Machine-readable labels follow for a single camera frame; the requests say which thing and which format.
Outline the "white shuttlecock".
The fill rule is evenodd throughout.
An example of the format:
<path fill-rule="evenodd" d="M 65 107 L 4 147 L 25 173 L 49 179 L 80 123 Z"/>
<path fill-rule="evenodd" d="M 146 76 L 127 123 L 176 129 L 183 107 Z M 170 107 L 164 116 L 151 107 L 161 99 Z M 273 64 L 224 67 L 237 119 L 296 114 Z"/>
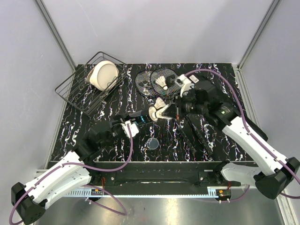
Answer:
<path fill-rule="evenodd" d="M 166 79 L 164 76 L 160 76 L 155 80 L 155 83 L 159 85 L 163 90 L 167 90 L 168 86 L 166 84 Z"/>
<path fill-rule="evenodd" d="M 164 100 L 160 97 L 158 97 L 155 101 L 154 107 L 156 110 L 163 109 L 167 106 L 167 104 L 164 102 Z"/>
<path fill-rule="evenodd" d="M 157 121 L 158 119 L 167 120 L 167 117 L 163 115 L 165 110 L 166 110 L 166 106 L 163 108 L 160 108 L 159 110 L 157 110 L 155 107 L 151 106 L 148 109 L 148 113 L 149 113 L 149 116 L 152 119 L 152 121 Z"/>

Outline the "black BOKA shuttlecock tube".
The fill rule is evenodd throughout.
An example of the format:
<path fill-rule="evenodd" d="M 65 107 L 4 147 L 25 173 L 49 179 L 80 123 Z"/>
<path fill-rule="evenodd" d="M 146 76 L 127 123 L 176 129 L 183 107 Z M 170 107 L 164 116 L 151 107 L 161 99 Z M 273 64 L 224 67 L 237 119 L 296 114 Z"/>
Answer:
<path fill-rule="evenodd" d="M 127 113 L 127 114 L 119 114 L 113 117 L 113 120 L 111 122 L 112 125 L 121 124 L 126 121 L 130 122 L 136 122 L 137 125 L 143 125 L 153 122 L 150 118 L 150 114 L 148 110 L 140 110 L 133 113 Z"/>

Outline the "clear plastic tube lid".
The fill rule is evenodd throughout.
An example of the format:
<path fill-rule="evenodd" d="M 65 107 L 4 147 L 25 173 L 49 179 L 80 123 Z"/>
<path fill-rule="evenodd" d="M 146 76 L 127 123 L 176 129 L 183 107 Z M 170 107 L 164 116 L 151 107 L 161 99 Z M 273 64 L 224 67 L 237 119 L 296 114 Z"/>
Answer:
<path fill-rule="evenodd" d="M 146 146 L 150 150 L 155 150 L 159 147 L 159 141 L 157 138 L 149 138 L 146 142 Z"/>

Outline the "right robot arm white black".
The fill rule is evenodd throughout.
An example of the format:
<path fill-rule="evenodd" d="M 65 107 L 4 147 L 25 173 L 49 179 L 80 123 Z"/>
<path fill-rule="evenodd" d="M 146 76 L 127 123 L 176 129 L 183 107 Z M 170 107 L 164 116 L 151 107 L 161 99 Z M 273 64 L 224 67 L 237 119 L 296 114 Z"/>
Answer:
<path fill-rule="evenodd" d="M 186 83 L 174 102 L 155 113 L 160 119 L 181 119 L 187 114 L 201 114 L 226 136 L 233 139 L 256 162 L 256 167 L 224 161 L 213 173 L 214 183 L 223 186 L 229 181 L 255 186 L 269 199 L 276 197 L 293 180 L 300 162 L 287 158 L 251 127 L 245 116 L 229 102 L 223 101 L 218 88 L 209 81 Z"/>

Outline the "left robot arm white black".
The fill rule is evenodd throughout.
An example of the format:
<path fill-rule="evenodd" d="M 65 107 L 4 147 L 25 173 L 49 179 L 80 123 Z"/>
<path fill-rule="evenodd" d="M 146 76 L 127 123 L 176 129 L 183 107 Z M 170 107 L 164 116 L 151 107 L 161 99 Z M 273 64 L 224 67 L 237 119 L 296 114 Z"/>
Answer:
<path fill-rule="evenodd" d="M 133 141 L 138 133 L 137 124 L 129 120 L 97 122 L 57 164 L 26 184 L 18 182 L 12 186 L 13 209 L 9 223 L 14 224 L 13 216 L 17 212 L 21 218 L 18 224 L 30 225 L 39 220 L 54 202 L 73 189 L 89 184 L 97 185 L 101 181 L 101 172 L 122 170 L 129 163 L 129 158 L 113 169 L 97 168 L 94 159 L 99 155 L 100 148 L 113 138 L 125 134 Z"/>

